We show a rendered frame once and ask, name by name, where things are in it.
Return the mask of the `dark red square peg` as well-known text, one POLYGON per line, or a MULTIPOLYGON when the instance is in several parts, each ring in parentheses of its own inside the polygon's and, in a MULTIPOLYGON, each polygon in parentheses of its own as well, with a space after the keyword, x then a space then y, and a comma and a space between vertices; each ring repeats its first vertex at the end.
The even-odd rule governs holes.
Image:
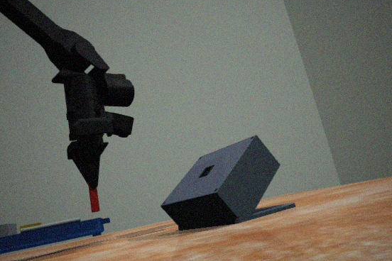
POLYGON ((88 185, 89 185, 89 197, 90 197, 92 213, 100 211, 99 210, 99 199, 98 199, 97 188, 91 187, 89 182, 88 182, 88 185))

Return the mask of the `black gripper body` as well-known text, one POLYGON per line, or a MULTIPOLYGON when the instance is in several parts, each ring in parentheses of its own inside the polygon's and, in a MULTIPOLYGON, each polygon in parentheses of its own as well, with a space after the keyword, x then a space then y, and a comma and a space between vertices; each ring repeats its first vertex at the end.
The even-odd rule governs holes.
POLYGON ((67 105, 67 120, 69 124, 69 139, 67 159, 71 160, 72 147, 103 143, 102 136, 113 134, 112 122, 106 117, 99 117, 99 102, 95 99, 78 99, 67 105), (76 141, 74 141, 76 140, 76 141))

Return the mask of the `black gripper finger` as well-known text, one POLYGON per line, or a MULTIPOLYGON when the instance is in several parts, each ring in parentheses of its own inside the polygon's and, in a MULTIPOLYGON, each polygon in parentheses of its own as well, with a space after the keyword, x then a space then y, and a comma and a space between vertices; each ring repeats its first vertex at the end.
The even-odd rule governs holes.
POLYGON ((79 166, 79 164, 78 164, 78 162, 77 162, 75 156, 73 155, 73 153, 70 154, 70 158, 71 158, 72 161, 75 163, 76 167, 77 167, 78 170, 81 172, 82 176, 84 177, 85 181, 86 181, 87 184, 88 184, 87 178, 86 178, 84 172, 81 170, 81 168, 80 168, 80 166, 79 166))
POLYGON ((98 186, 100 157, 107 145, 105 142, 72 147, 72 153, 91 187, 98 186))

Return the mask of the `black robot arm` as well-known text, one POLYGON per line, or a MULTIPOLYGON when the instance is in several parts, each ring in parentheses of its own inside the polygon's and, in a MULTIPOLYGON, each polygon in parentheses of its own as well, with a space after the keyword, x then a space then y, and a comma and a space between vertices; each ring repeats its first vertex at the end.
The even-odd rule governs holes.
POLYGON ((99 117, 112 122, 112 135, 131 135, 133 117, 104 110, 104 106, 127 107, 134 100, 134 86, 125 74, 106 73, 109 66, 88 40, 61 28, 29 0, 0 0, 0 13, 38 42, 60 70, 52 82, 64 84, 66 105, 78 99, 95 99, 101 106, 99 117), (94 68, 85 73, 91 64, 94 68))

